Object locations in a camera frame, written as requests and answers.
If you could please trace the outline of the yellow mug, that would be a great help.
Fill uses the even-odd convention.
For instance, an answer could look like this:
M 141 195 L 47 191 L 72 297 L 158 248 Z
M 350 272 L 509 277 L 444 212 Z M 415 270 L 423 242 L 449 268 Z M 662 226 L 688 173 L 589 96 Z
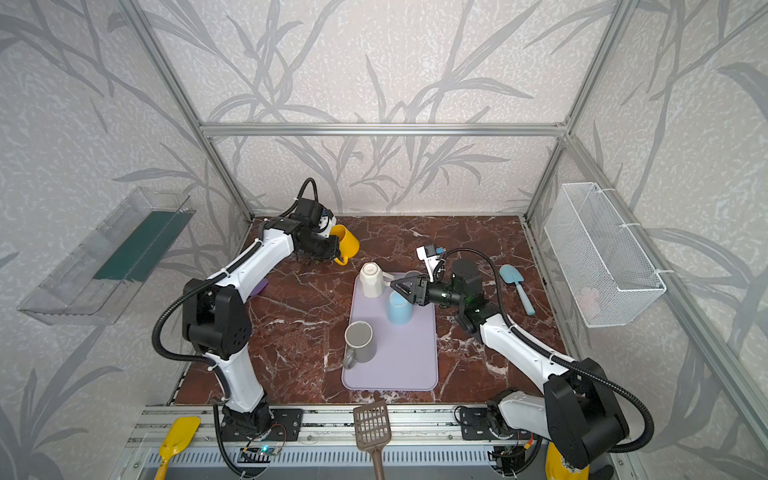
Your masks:
M 339 254 L 334 261 L 340 266 L 345 266 L 351 258 L 358 254 L 360 242 L 344 225 L 335 225 L 330 234 L 339 240 Z

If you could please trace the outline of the grey mug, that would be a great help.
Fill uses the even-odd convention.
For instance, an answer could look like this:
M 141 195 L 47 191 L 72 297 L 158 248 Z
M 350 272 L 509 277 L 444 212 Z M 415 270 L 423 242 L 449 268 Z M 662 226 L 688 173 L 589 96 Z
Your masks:
M 355 321 L 345 330 L 346 351 L 342 365 L 351 369 L 356 364 L 370 362 L 377 353 L 372 326 L 365 321 Z

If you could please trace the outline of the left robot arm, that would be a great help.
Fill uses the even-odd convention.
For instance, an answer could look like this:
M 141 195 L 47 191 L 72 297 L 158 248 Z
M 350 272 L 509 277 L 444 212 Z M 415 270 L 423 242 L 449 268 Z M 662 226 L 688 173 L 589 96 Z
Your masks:
M 340 240 L 331 234 L 335 225 L 333 212 L 319 202 L 316 181 L 305 179 L 286 211 L 262 222 L 251 245 L 217 273 L 189 280 L 153 327 L 152 346 L 161 357 L 203 363 L 214 373 L 224 394 L 220 411 L 226 424 L 251 438 L 268 432 L 273 416 L 248 353 L 253 326 L 246 302 L 292 254 L 321 261 L 339 258 Z M 182 337 L 194 354 L 172 352 L 162 344 L 163 327 L 177 309 L 182 310 Z

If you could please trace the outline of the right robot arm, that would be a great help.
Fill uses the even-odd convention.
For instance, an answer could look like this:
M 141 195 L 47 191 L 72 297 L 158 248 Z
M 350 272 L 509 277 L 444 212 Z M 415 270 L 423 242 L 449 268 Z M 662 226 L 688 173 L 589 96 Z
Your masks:
M 503 297 L 486 296 L 475 249 L 454 251 L 434 245 L 418 248 L 421 274 L 390 280 L 390 287 L 413 305 L 453 307 L 470 336 L 504 356 L 539 389 L 537 396 L 501 394 L 488 405 L 497 431 L 507 436 L 526 430 L 548 440 L 567 465 L 579 470 L 605 453 L 642 449 L 655 433 L 648 407 L 626 388 L 609 380 L 594 360 L 573 359 L 545 345 L 514 322 Z

